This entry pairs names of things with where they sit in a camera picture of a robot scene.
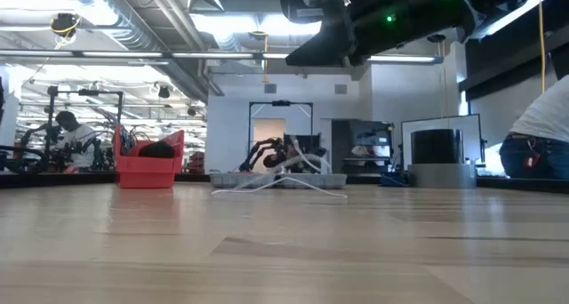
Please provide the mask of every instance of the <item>gray container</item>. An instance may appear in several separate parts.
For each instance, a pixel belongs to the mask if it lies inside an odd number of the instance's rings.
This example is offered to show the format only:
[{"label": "gray container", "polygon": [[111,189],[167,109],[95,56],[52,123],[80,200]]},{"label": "gray container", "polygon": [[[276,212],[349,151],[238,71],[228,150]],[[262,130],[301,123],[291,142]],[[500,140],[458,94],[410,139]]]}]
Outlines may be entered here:
[{"label": "gray container", "polygon": [[[312,186],[322,189],[342,189],[346,185],[346,174],[281,174],[282,177],[294,178],[302,180]],[[292,180],[283,180],[277,184],[280,188],[309,188],[306,185],[300,184]]]},{"label": "gray container", "polygon": [[476,168],[473,164],[411,164],[411,186],[415,188],[475,188]]},{"label": "gray container", "polygon": [[275,174],[211,173],[210,182],[214,188],[236,188],[258,177],[262,178],[244,188],[260,188],[275,180]]}]

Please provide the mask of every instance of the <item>gray cylinder base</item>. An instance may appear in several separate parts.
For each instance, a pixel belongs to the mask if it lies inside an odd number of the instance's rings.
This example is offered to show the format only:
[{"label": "gray cylinder base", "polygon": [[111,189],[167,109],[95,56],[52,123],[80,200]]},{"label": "gray cylinder base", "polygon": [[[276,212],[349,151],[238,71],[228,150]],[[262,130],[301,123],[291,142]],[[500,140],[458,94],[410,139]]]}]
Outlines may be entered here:
[{"label": "gray cylinder base", "polygon": [[475,188],[473,164],[411,164],[409,178],[416,188]]}]

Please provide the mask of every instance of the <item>red plastic crate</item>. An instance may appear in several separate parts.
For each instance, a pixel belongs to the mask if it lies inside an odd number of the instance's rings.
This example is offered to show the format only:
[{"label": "red plastic crate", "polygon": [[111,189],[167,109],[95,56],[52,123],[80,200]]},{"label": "red plastic crate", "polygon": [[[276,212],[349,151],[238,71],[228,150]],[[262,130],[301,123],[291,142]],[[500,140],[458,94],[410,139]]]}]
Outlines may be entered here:
[{"label": "red plastic crate", "polygon": [[174,176],[181,172],[184,156],[184,131],[165,137],[174,148],[174,158],[139,157],[141,148],[151,140],[139,140],[128,156],[121,155],[120,125],[115,129],[115,157],[117,182],[120,188],[171,188]]}]

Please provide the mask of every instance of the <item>belt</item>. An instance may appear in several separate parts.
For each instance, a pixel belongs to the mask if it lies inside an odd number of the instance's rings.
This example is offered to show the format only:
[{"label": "belt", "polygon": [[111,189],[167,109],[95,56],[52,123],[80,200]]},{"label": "belt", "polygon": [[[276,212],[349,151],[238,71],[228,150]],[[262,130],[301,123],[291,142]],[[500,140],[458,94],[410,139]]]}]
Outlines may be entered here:
[{"label": "belt", "polygon": [[520,134],[520,133],[516,133],[516,132],[509,132],[508,136],[511,139],[532,139],[532,138],[535,138],[535,136],[532,136],[532,135]]}]

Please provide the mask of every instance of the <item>white shirt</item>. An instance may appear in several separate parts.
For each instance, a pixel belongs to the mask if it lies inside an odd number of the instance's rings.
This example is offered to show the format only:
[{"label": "white shirt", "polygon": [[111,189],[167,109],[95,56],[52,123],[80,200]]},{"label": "white shirt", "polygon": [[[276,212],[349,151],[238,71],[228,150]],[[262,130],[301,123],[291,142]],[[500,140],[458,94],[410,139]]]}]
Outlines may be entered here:
[{"label": "white shirt", "polygon": [[[95,133],[91,127],[87,125],[81,124],[77,127],[74,131],[65,132],[63,134],[63,140],[60,140],[55,145],[56,149],[63,149],[65,148],[65,144],[69,144],[69,146],[73,146],[75,142],[80,141],[81,145],[84,145],[89,139],[95,137]],[[92,165],[92,160],[94,157],[95,148],[93,145],[89,146],[87,151],[84,154],[71,154],[71,159],[73,163],[70,166],[76,167],[89,167]]]},{"label": "white shirt", "polygon": [[537,98],[511,131],[569,143],[569,76]]}]

